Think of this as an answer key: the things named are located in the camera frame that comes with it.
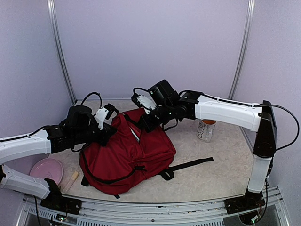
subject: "table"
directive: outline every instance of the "table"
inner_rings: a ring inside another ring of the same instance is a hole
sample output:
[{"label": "table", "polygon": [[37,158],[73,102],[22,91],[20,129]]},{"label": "table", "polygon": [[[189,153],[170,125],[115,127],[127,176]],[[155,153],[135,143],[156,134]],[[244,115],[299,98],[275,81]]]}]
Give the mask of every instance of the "table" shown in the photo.
[{"label": "table", "polygon": [[[104,101],[122,111],[137,108],[130,100]],[[99,101],[86,101],[85,105],[97,110]],[[177,153],[171,166],[199,158],[213,157],[214,161],[175,172],[175,177],[165,181],[161,176],[149,178],[120,194],[117,200],[93,187],[82,186],[83,173],[79,166],[79,153],[71,150],[52,154],[49,158],[59,160],[63,165],[63,179],[59,186],[65,187],[75,171],[79,177],[68,191],[69,195],[119,202],[191,202],[244,194],[251,175],[253,155],[238,126],[217,122],[210,143],[202,142],[196,136],[198,121],[183,120],[167,131]]]}]

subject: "red backpack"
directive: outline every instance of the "red backpack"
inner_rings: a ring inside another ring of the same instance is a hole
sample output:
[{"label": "red backpack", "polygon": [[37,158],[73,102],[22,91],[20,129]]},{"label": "red backpack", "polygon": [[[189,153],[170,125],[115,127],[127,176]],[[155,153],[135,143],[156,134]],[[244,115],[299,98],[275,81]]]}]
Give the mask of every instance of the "red backpack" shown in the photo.
[{"label": "red backpack", "polygon": [[117,132],[103,147],[92,143],[80,152],[79,164],[84,173],[82,185],[112,195],[127,192],[141,181],[160,174],[165,180],[174,177],[174,171],[213,158],[168,167],[176,150],[161,127],[147,133],[137,124],[144,109],[118,113],[111,126]]}]

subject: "mug handle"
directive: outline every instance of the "mug handle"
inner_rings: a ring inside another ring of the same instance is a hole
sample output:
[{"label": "mug handle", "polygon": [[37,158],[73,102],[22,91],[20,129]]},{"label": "mug handle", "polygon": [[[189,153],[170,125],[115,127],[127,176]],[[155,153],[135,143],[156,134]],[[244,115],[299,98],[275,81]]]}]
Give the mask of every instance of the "mug handle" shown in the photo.
[{"label": "mug handle", "polygon": [[212,128],[210,128],[210,127],[207,128],[207,131],[206,131],[206,134],[205,134],[205,142],[206,143],[209,143],[211,141],[212,133],[213,133]]}]

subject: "mug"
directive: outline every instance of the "mug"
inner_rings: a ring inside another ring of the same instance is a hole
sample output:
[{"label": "mug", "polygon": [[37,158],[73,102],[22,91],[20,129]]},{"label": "mug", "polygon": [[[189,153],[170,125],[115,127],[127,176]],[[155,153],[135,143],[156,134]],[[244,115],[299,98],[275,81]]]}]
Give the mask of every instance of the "mug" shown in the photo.
[{"label": "mug", "polygon": [[216,121],[206,119],[200,120],[198,124],[197,137],[206,143],[209,143],[211,141],[215,125]]}]

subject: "plate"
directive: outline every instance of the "plate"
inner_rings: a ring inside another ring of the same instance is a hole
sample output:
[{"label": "plate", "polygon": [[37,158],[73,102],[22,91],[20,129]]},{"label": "plate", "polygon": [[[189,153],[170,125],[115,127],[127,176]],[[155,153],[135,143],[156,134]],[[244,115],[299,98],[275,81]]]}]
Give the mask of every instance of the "plate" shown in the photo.
[{"label": "plate", "polygon": [[35,178],[52,179],[58,185],[63,178],[63,167],[58,160],[42,159],[33,166],[29,175]]}]

